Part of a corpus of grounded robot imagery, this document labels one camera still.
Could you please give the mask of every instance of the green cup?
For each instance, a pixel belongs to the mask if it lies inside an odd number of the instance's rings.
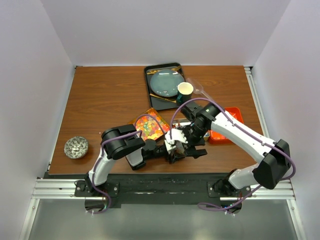
[[[182,82],[178,85],[176,103],[181,105],[191,99],[194,87],[189,82]]]

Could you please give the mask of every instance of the gray floor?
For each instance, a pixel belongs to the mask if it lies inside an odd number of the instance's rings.
[[[235,217],[195,205],[123,205],[92,217],[84,200],[42,199],[30,240],[294,240],[285,200],[246,200]]]

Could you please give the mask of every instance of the white backdrop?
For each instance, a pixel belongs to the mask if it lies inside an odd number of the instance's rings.
[[[308,239],[320,236],[320,2],[292,0],[253,67],[275,139],[290,144],[292,183]]]
[[[0,1],[0,239],[16,240],[43,176],[72,64],[39,0]]]
[[[75,65],[252,66],[290,0],[41,0]]]

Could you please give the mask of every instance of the wooden tabletop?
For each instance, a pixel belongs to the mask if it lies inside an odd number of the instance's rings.
[[[223,107],[238,107],[244,124],[262,134],[253,97],[243,66],[183,66],[186,78],[195,78]],[[55,146],[50,174],[85,174],[100,151],[101,133],[127,124],[150,108],[143,66],[77,67]],[[175,109],[159,111],[169,123]],[[66,141],[83,136],[88,153],[70,159],[64,153]],[[174,164],[164,158],[148,160],[132,171],[125,158],[117,160],[112,173],[227,173],[254,164],[254,160],[235,144],[211,145],[207,155],[187,157]]]

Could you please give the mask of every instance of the red container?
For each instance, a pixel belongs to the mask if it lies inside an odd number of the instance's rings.
[[[237,107],[226,107],[225,110],[229,112],[235,119],[237,119],[240,123],[244,123],[244,120],[241,116],[240,110]],[[232,141],[222,134],[210,130],[210,138],[209,143],[211,144],[229,144]]]

